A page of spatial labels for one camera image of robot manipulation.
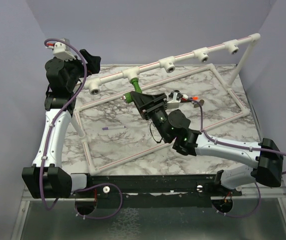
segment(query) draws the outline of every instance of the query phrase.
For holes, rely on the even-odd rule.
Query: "purple marker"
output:
[[[102,130],[115,130],[115,129],[125,129],[126,126],[106,126],[102,127]]]

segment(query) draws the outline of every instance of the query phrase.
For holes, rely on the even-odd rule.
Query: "screw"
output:
[[[199,193],[203,192],[203,186],[202,186],[202,185],[198,185],[198,186],[196,187],[196,190],[197,190]]]

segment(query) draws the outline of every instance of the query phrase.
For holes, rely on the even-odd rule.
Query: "metal frame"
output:
[[[15,226],[13,229],[11,240],[19,240],[22,237],[28,208],[29,208],[30,201],[21,201],[21,205],[19,206],[18,215],[16,218]]]

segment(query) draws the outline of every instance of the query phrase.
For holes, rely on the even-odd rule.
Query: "white pvc pipe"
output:
[[[239,74],[239,72],[241,71],[242,67],[244,66],[246,60],[248,59],[248,56],[252,52],[253,47],[254,47],[253,43],[250,43],[247,46],[247,49],[246,49],[245,53],[243,54],[241,60],[239,61],[238,65],[236,66],[235,70],[232,72],[232,75],[231,75],[230,79],[227,81],[227,85],[228,86],[232,86],[232,84],[235,81],[237,75]]]
[[[140,157],[142,157],[142,156],[145,156],[145,155],[147,155],[147,154],[151,154],[151,153],[153,153],[153,152],[155,152],[155,151],[164,149],[164,148],[166,148],[166,147],[168,147],[168,146],[171,146],[171,145],[173,145],[173,144],[172,144],[172,143],[171,143],[171,144],[165,143],[165,144],[162,144],[162,145],[155,146],[155,147],[150,148],[150,149],[148,149],[148,150],[146,150],[146,151],[142,151],[142,152],[140,152],[140,153],[137,153],[137,154],[135,154],[135,155],[126,157],[126,158],[124,158],[124,159],[117,160],[117,161],[111,162],[111,163],[109,163],[109,164],[106,164],[106,165],[104,165],[104,166],[97,167],[96,170],[95,170],[94,172],[90,172],[90,174],[91,174],[91,175],[95,175],[95,174],[98,174],[98,173],[100,173],[100,172],[102,172],[102,171],[105,171],[105,170],[108,170],[108,169],[111,169],[111,168],[115,168],[115,167],[117,167],[117,166],[119,166],[119,165],[128,163],[128,162],[130,162],[130,161],[132,161],[132,160],[135,160],[135,159],[140,158]]]
[[[101,83],[105,84],[105,83],[109,83],[118,79],[122,79],[123,78],[123,73],[122,72],[117,72],[108,76],[103,76],[101,77]]]
[[[220,126],[222,126],[222,125],[224,125],[224,124],[227,124],[228,122],[231,122],[231,121],[233,121],[233,120],[236,120],[236,119],[239,119],[240,117],[245,117],[245,116],[247,116],[249,114],[249,111],[247,112],[247,111],[245,111],[245,112],[240,112],[240,113],[238,113],[238,114],[236,114],[236,115],[234,115],[234,116],[231,116],[231,117],[227,117],[227,118],[225,118],[225,119],[223,119],[223,120],[221,120],[221,121],[218,121],[217,123],[214,123],[214,124],[211,124],[211,125],[209,125],[209,126],[206,126],[206,127],[204,127],[204,129],[206,129],[207,131],[209,131],[209,130],[211,130],[211,129],[214,129],[214,128],[216,128],[216,127],[220,127]]]
[[[94,161],[92,159],[91,156],[91,152],[89,151],[89,147],[88,147],[88,143],[87,142],[83,142],[83,147],[84,147],[84,151],[85,151],[85,157],[86,160],[88,162],[88,166],[89,166],[89,173],[94,173],[95,170],[95,165],[94,165]]]
[[[244,37],[242,39],[238,39],[235,43],[237,45],[250,43],[250,42],[252,42],[253,38],[259,38],[259,34],[255,33],[253,35]],[[219,44],[219,45],[208,47],[208,52],[212,53],[212,52],[220,51],[220,50],[223,50],[223,49],[225,49],[225,45],[222,43],[222,44]],[[175,63],[177,63],[179,61],[195,58],[195,56],[194,56],[193,52],[188,52],[188,53],[185,53],[185,54],[181,54],[181,55],[175,56],[174,58],[175,58]],[[160,63],[158,61],[146,64],[146,65],[143,65],[143,66],[140,66],[139,67],[139,73],[144,73],[144,72],[147,72],[147,71],[150,71],[150,70],[153,70],[153,69],[157,69],[157,68],[160,68]],[[124,78],[123,73],[122,72],[117,72],[117,73],[114,73],[114,74],[111,74],[111,75],[108,75],[108,76],[101,77],[100,79],[97,78],[97,79],[92,79],[92,80],[89,80],[89,81],[97,81],[96,84],[98,86],[101,86],[102,84],[109,83],[109,82],[112,82],[112,81],[115,81],[115,80],[118,80],[118,79],[122,79],[122,78]]]
[[[214,73],[214,75],[216,76],[216,78],[219,80],[219,82],[223,85],[223,88],[227,91],[230,87],[227,85],[227,83],[225,82],[221,74],[219,74],[214,64],[210,63],[209,67],[211,71]]]
[[[82,128],[79,126],[77,120],[76,120],[77,116],[73,116],[71,119],[71,123],[74,127],[74,129],[76,130],[78,136],[82,139],[86,136],[85,132],[82,130]]]
[[[159,81],[156,81],[156,82],[153,82],[153,83],[146,84],[144,86],[141,86],[141,90],[143,91],[143,90],[146,90],[146,89],[150,89],[150,88],[153,88],[155,86],[158,86],[158,85],[161,85],[161,84],[165,84],[165,83],[168,83],[168,82],[171,82],[171,81],[175,81],[177,79],[184,78],[184,77],[187,77],[189,75],[196,74],[196,73],[199,73],[199,72],[202,72],[202,71],[205,71],[205,70],[209,70],[209,66],[207,66],[207,65],[206,66],[202,66],[202,67],[199,67],[199,68],[196,68],[196,69],[193,69],[193,70],[181,73],[181,74],[176,75],[176,76],[171,76],[171,77],[165,78],[163,80],[159,80]],[[104,103],[113,101],[115,99],[119,99],[125,93],[128,93],[128,92],[129,92],[129,90],[121,92],[121,93],[113,95],[113,96],[109,96],[109,97],[103,98],[101,100],[96,100],[96,101],[93,101],[93,102],[90,102],[90,103],[86,103],[86,104],[80,106],[79,108],[77,108],[77,110],[78,111],[83,111],[85,109],[92,108],[92,107],[97,106],[99,104],[104,104]]]
[[[241,102],[241,100],[238,98],[238,96],[235,94],[235,92],[232,89],[229,89],[227,92],[234,99],[234,101],[239,106],[242,112],[248,110],[247,107],[244,106],[244,104]]]
[[[82,123],[81,116],[79,115],[79,111],[75,111],[75,112],[74,112],[74,115],[76,116],[76,119],[77,119],[77,122],[78,122],[79,126],[80,126],[81,129],[84,131],[84,126],[83,126],[83,123]]]
[[[214,75],[217,77],[217,79],[220,81],[220,83],[223,85],[226,92],[234,99],[236,104],[239,106],[242,112],[246,112],[248,109],[244,106],[244,104],[241,102],[241,100],[238,98],[238,96],[235,94],[235,92],[231,89],[230,86],[227,85],[221,74],[217,71],[215,66],[213,64],[209,64],[211,71],[214,73]]]

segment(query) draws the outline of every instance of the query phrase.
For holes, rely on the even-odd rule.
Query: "black joint housing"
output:
[[[279,151],[278,147],[271,139],[264,139],[260,144],[261,148]],[[261,151],[258,157],[258,167],[251,172],[251,176],[260,184],[268,187],[281,186],[283,167],[283,156],[276,153]]]
[[[98,74],[101,70],[101,57],[90,55],[85,49],[81,49],[79,51],[84,59],[87,61],[87,75]]]
[[[44,168],[43,189],[45,198],[68,198],[72,191],[72,178],[60,167]],[[23,180],[35,199],[40,199],[39,186],[40,167],[23,168]]]

